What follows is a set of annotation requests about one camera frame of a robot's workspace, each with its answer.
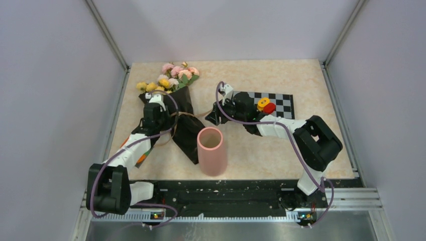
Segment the flower bouquet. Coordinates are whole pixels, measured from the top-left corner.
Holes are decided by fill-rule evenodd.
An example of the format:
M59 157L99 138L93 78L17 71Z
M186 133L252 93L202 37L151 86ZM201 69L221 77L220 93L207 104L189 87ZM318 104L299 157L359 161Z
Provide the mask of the flower bouquet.
M199 118L206 115L194 113L189 92L189 86L198 80L199 76L199 71L195 67L188 66L186 62L179 65L170 62L162 66L161 75L157 80L136 84L136 88L140 91L139 98L143 103L147 103L145 93L153 90L162 90L172 95L178 105L178 123L171 131L170 140L193 164L198 164L196 136L204 128ZM175 111L172 101L169 106L171 112Z

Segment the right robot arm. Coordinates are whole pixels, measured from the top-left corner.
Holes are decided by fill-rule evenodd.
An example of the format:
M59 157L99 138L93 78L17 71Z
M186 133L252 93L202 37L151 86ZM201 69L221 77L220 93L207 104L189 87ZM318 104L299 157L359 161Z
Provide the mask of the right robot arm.
M324 172L343 149L343 144L326 122L317 115L306 120L287 119L260 110L248 93L224 94L217 100L205 120L218 126L233 121L247 132L261 137L277 137L290 141L303 166L302 177L288 207L308 207L315 192L324 190Z

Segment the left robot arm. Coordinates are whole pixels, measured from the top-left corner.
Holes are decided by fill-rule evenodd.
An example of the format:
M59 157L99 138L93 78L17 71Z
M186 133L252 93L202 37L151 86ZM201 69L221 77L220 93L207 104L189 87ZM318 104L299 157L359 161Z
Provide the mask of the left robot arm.
M108 160L90 166L86 208L94 216L125 214L131 206L141 201L151 208L159 205L161 194L154 189L153 183L130 183L129 171L144 154L153 149L160 133L171 129L173 122L163 101L145 104L143 118L123 146Z

